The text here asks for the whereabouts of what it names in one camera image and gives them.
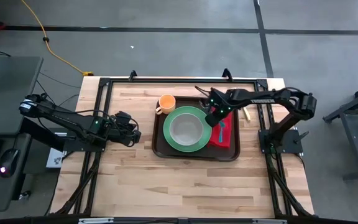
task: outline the mug handle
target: mug handle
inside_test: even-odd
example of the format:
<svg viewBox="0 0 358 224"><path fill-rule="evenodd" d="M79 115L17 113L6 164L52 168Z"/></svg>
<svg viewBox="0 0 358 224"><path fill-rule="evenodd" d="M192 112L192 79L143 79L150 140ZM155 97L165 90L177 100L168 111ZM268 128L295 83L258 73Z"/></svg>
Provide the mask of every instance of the mug handle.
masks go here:
<svg viewBox="0 0 358 224"><path fill-rule="evenodd" d="M158 115L162 114L161 109L162 109L161 106L159 106L157 109L155 109L155 113L158 114Z"/></svg>

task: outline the wooden table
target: wooden table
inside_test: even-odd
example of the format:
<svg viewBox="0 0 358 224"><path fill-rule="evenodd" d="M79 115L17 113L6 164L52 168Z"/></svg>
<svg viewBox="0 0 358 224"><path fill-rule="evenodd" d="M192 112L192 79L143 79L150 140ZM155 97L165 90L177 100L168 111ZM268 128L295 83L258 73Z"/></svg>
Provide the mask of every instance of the wooden table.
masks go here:
<svg viewBox="0 0 358 224"><path fill-rule="evenodd" d="M85 77L76 110L94 108L99 77ZM208 84L225 91L251 84ZM269 89L281 89L281 78L269 78ZM139 122L142 137L134 147L109 142L102 155L93 217L273 217L272 199L265 157L261 154L257 131L260 129L256 105L247 107L251 121L239 113L241 154L233 162L210 162L162 159L152 151L155 105L160 95L202 96L194 84L117 83L112 89L109 114L123 110ZM287 115L280 105L273 105L276 121ZM64 160L51 212L69 199L78 185L84 153L75 152ZM287 184L298 201L313 213L305 171L299 158L284 154ZM88 195L85 190L83 207ZM284 211L281 190L278 190Z"/></svg>

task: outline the plate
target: plate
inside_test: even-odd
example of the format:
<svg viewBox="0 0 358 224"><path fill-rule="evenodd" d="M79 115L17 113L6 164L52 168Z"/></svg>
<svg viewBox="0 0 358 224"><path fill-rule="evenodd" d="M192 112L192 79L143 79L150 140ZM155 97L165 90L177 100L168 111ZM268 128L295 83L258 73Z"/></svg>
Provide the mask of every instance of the plate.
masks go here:
<svg viewBox="0 0 358 224"><path fill-rule="evenodd" d="M190 146L182 146L182 145L178 144L177 142L175 142L172 139L170 132L169 132L173 119L176 118L178 115L181 115L184 113L189 113L189 114L195 115L198 119L200 119L201 123L203 124L203 129L204 129L201 139L196 144L193 144ZM172 111L170 114L168 114L167 118L164 121L164 125L163 125L164 137L167 140L168 144L172 148L174 148L178 151L181 151L181 152L195 152L195 151L200 150L205 145L207 145L209 139L211 138L212 127L206 123L205 117L206 117L206 114L204 113L204 111L202 111L198 108L195 108L193 106L182 106L182 107L179 107L179 108L175 109L174 111Z"/></svg>

